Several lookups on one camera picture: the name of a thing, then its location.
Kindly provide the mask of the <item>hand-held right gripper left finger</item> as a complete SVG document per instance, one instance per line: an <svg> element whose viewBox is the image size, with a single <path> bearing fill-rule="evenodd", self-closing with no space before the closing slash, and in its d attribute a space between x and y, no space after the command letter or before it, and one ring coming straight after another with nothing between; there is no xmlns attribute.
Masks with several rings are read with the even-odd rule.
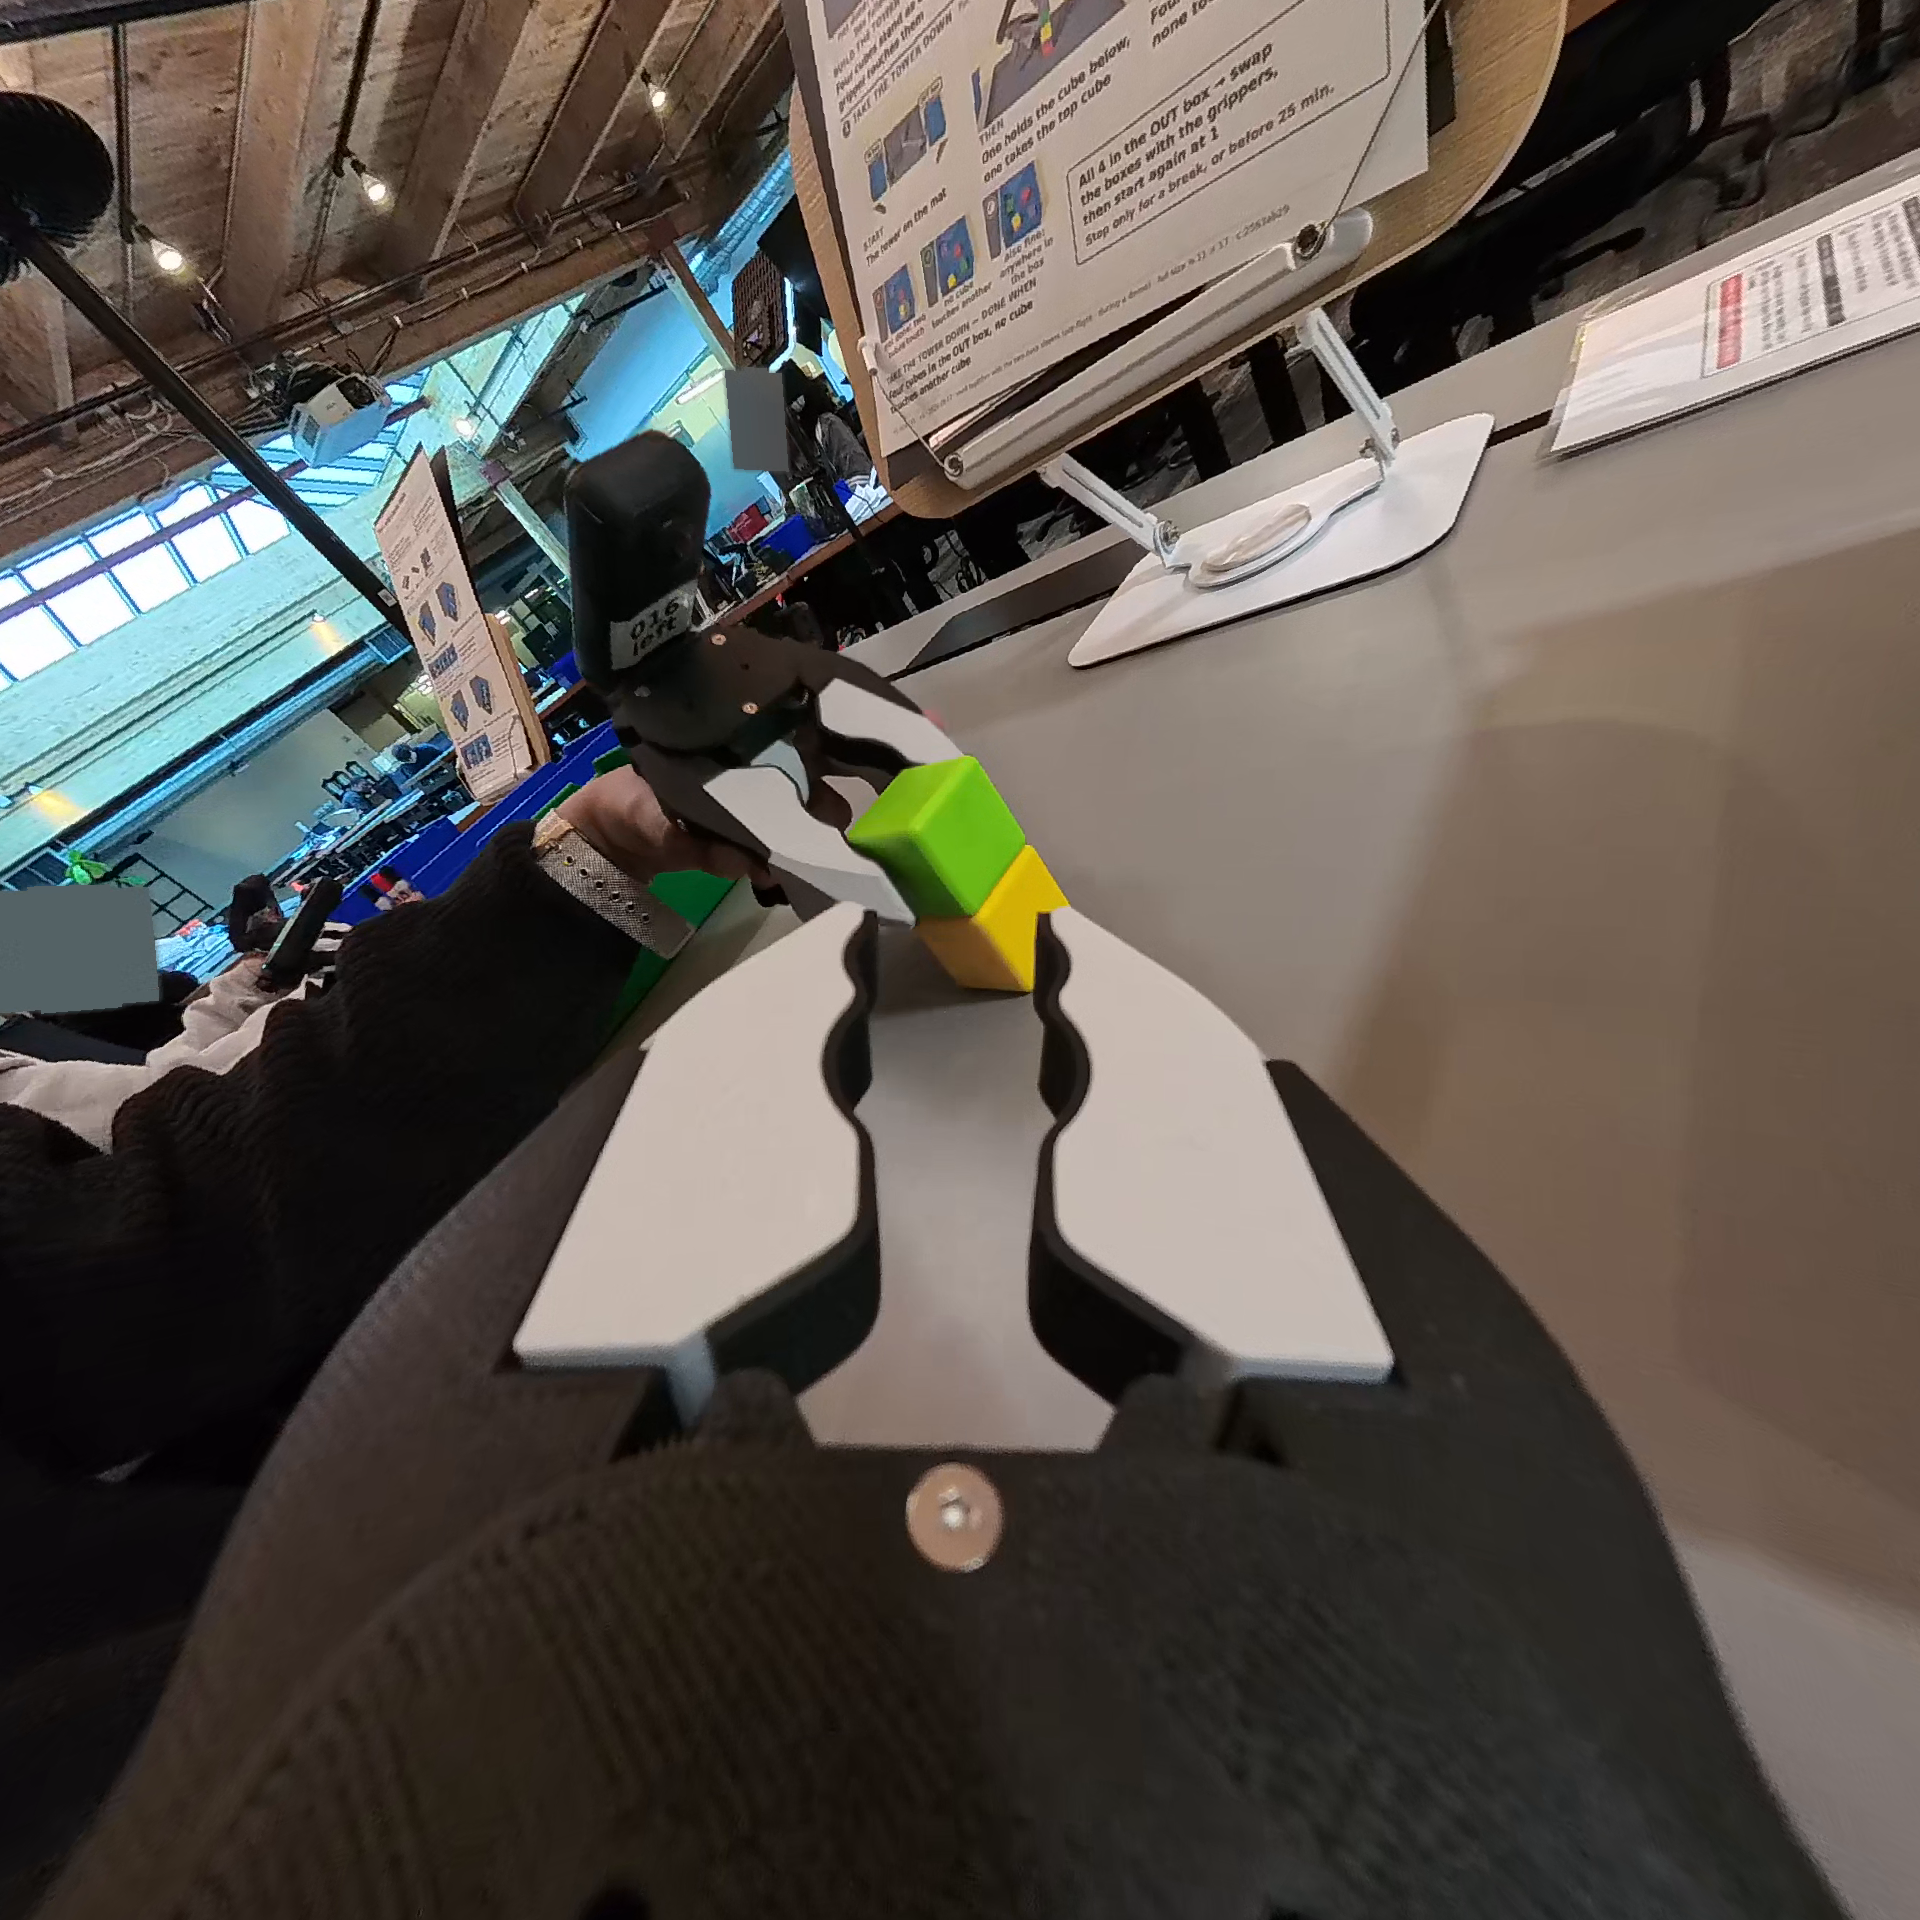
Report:
<svg viewBox="0 0 1920 1920"><path fill-rule="evenodd" d="M837 904L656 1028L513 1334L520 1367L650 1367L696 1423L728 1373L803 1394L865 1340L876 978L876 915Z"/></svg>

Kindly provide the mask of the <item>white ceiling projector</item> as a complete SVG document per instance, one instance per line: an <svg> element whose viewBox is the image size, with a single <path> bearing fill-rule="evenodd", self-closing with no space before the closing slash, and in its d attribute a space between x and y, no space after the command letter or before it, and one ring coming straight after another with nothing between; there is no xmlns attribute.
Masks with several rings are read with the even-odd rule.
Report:
<svg viewBox="0 0 1920 1920"><path fill-rule="evenodd" d="M390 387L365 373L310 363L285 379L289 438L304 468L332 468L372 445L391 410Z"/></svg>

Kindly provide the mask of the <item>laminated paper sheet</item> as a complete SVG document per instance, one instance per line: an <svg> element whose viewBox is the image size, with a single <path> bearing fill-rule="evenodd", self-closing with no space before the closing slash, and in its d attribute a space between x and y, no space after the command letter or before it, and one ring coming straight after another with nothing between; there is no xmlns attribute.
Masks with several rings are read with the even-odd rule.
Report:
<svg viewBox="0 0 1920 1920"><path fill-rule="evenodd" d="M1581 323L1549 458L1917 331L1917 176Z"/></svg>

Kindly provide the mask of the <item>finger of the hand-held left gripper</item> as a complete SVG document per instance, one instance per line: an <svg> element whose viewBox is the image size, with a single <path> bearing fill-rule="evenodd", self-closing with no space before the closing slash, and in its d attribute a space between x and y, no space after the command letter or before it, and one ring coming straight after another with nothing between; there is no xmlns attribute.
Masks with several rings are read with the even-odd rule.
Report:
<svg viewBox="0 0 1920 1920"><path fill-rule="evenodd" d="M757 856L799 921L853 908L882 924L917 924L888 871L853 847L842 828L816 816L797 781L773 765L745 765L710 773L696 788L711 832Z"/></svg>
<svg viewBox="0 0 1920 1920"><path fill-rule="evenodd" d="M968 758L925 709L864 662L831 662L808 703L816 765L876 789L905 770Z"/></svg>

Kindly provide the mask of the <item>black pillar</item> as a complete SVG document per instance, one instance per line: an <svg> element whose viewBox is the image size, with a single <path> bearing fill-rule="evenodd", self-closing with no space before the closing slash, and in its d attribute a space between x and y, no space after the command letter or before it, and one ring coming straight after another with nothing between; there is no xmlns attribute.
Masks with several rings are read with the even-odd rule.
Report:
<svg viewBox="0 0 1920 1920"><path fill-rule="evenodd" d="M376 567L362 560L362 555L351 548L346 539L339 539L332 526L301 499L301 494L290 490L290 483L160 354L137 323L131 323L46 232L6 209L3 236L6 249L22 264L33 264L60 297L68 299L68 306L77 306L77 314L83 314L211 446L218 450L218 458L239 468L252 490L261 494L293 533L301 533L301 539L368 600L383 623L402 629L402 605Z"/></svg>

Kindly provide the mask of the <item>person's black clothing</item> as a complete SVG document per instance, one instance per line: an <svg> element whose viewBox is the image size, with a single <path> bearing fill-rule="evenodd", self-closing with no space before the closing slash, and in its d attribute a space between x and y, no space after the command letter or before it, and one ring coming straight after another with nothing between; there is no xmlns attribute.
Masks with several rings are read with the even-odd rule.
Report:
<svg viewBox="0 0 1920 1920"><path fill-rule="evenodd" d="M3 1475L3 1915L192 1915L242 1786L391 1595L362 1445L252 1431Z"/></svg>

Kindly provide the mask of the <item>green plastic bin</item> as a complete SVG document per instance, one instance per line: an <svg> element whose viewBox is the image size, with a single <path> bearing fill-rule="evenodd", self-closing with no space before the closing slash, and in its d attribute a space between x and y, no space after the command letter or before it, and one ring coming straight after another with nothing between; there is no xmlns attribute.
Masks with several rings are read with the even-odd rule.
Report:
<svg viewBox="0 0 1920 1920"><path fill-rule="evenodd" d="M612 781L620 766L626 766L626 751L613 747L593 759L593 782ZM654 904L638 904L645 918L659 921L667 926L667 915L675 915L691 931L686 941L672 949L662 949L659 941L667 932L654 932L654 942L639 942L639 955L630 964L626 983L612 1010L607 1042L639 1013L645 999L659 986L659 978L672 969L675 953L693 941L693 932L710 924L719 904L733 894L733 879L710 875L700 868L667 871L646 879L646 894Z"/></svg>

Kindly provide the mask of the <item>blue plastic bin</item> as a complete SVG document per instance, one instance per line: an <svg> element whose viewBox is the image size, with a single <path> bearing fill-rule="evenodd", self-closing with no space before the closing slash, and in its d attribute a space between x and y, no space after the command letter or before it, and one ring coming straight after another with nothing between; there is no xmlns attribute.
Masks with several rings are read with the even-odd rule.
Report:
<svg viewBox="0 0 1920 1920"><path fill-rule="evenodd" d="M489 807L466 807L463 811L443 811L436 822L412 832L396 847L368 859L351 871L342 901L332 908L337 924L365 924L383 918L383 904L398 890L418 899L443 894L513 822L534 822L551 802L584 788L597 773L597 759L618 751L612 722L593 730L578 723L562 736L557 759L536 766Z"/></svg>

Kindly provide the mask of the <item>black round ceiling fixture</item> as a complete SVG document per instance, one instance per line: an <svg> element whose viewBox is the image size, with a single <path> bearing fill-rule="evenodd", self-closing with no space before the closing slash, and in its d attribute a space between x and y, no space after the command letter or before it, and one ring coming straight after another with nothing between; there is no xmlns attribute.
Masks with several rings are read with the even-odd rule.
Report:
<svg viewBox="0 0 1920 1920"><path fill-rule="evenodd" d="M86 243L115 201L115 155L68 104L3 90L3 243L41 236L60 251Z"/></svg>

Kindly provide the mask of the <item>person's left forearm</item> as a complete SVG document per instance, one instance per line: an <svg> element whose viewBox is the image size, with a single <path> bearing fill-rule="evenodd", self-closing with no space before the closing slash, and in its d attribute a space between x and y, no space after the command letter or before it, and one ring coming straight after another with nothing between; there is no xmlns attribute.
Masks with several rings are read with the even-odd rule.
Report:
<svg viewBox="0 0 1920 1920"><path fill-rule="evenodd" d="M3 1458L103 1475L281 1409L372 1289L588 1071L638 942L527 828L357 926L229 1071L107 1147L3 1106Z"/></svg>

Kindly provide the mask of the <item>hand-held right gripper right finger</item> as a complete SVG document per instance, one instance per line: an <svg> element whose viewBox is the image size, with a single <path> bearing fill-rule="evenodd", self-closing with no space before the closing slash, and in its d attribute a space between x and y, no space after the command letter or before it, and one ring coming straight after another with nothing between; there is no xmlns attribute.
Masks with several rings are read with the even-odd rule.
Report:
<svg viewBox="0 0 1920 1920"><path fill-rule="evenodd" d="M1387 1384L1381 1317L1236 1017L1076 908L1038 924L1033 1003L1046 1356L1105 1403L1143 1379Z"/></svg>

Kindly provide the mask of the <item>person's left hand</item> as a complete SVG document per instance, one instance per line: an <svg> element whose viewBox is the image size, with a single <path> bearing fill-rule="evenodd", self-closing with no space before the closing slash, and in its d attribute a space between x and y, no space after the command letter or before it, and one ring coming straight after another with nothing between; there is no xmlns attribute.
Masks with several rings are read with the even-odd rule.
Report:
<svg viewBox="0 0 1920 1920"><path fill-rule="evenodd" d="M560 816L633 880L705 871L772 888L768 864L724 838L675 822L630 765L612 766L568 792Z"/></svg>

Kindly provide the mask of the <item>lime green cube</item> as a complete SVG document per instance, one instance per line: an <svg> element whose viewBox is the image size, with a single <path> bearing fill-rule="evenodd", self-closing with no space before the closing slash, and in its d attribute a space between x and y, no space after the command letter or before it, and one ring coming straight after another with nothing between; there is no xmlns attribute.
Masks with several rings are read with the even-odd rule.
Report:
<svg viewBox="0 0 1920 1920"><path fill-rule="evenodd" d="M969 754L905 766L845 838L886 871L913 921L972 918L1029 842Z"/></svg>

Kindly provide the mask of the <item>yellow cube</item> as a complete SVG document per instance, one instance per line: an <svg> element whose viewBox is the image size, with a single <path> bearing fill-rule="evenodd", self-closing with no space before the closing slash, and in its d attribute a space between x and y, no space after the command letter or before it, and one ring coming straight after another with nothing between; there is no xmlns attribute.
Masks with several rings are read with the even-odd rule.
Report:
<svg viewBox="0 0 1920 1920"><path fill-rule="evenodd" d="M1029 994L1038 975L1038 924L1067 908L1036 844L1016 851L969 918L925 918L917 941L962 990Z"/></svg>

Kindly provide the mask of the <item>silver wristwatch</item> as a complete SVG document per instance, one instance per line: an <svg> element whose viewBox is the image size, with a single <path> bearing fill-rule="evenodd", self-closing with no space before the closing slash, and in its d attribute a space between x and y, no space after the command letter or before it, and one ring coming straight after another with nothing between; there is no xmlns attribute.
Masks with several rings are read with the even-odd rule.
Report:
<svg viewBox="0 0 1920 1920"><path fill-rule="evenodd" d="M696 924L659 901L646 880L618 868L584 832L560 808L544 811L534 835L538 871L588 908L601 924L633 941L645 953L672 960L686 949Z"/></svg>

